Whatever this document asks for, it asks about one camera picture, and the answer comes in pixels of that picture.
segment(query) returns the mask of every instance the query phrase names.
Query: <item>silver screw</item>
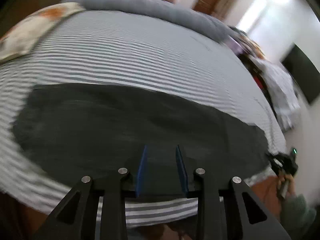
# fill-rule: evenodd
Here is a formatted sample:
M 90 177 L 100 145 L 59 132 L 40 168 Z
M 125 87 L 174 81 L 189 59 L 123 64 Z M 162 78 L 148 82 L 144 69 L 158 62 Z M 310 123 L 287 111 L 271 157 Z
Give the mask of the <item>silver screw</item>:
M 82 177 L 82 179 L 81 179 L 81 181 L 83 182 L 83 183 L 87 183 L 87 182 L 89 182 L 91 180 L 91 178 L 89 177 L 89 176 L 84 176 L 84 177 Z
M 233 178 L 232 178 L 232 181 L 233 181 L 234 183 L 240 183 L 240 182 L 241 182 L 241 179 L 240 179 L 239 177 L 233 177 Z
M 126 173 L 128 172 L 128 170 L 127 170 L 126 168 L 120 168 L 120 169 L 118 170 L 118 172 L 119 172 L 120 174 L 126 174 Z
M 204 173 L 205 173 L 205 169 L 203 169 L 203 168 L 196 169 L 196 174 L 202 175 Z

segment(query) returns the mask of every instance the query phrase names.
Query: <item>folded black fabric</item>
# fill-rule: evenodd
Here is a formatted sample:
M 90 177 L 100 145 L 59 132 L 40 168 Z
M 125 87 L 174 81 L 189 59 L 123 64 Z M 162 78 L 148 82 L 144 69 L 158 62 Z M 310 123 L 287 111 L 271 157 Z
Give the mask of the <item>folded black fabric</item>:
M 13 125 L 23 154 L 54 179 L 74 185 L 104 176 L 148 145 L 145 187 L 181 192 L 175 147 L 213 169 L 220 188 L 250 177 L 268 160 L 264 132 L 213 107 L 128 86 L 36 86 Z

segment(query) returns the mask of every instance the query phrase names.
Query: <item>mattress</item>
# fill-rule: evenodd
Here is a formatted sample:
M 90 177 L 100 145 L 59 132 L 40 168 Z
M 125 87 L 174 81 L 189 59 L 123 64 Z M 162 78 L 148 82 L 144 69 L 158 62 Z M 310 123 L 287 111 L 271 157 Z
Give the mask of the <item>mattress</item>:
M 119 11 L 81 12 L 44 36 L 31 54 L 0 67 L 0 187 L 43 213 L 49 214 L 70 188 L 21 154 L 11 125 L 32 86 L 72 82 L 135 86 L 212 106 L 260 127 L 270 152 L 285 151 L 284 136 L 267 100 L 229 48 L 157 18 Z M 129 227 L 196 212 L 197 199 L 126 203 Z

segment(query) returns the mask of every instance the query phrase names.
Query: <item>television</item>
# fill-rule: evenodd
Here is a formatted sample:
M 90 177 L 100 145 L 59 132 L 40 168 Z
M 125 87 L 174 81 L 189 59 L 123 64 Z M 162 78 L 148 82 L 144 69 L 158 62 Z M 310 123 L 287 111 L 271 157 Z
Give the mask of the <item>television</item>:
M 292 48 L 282 64 L 311 104 L 320 93 L 320 73 L 315 65 L 297 45 Z

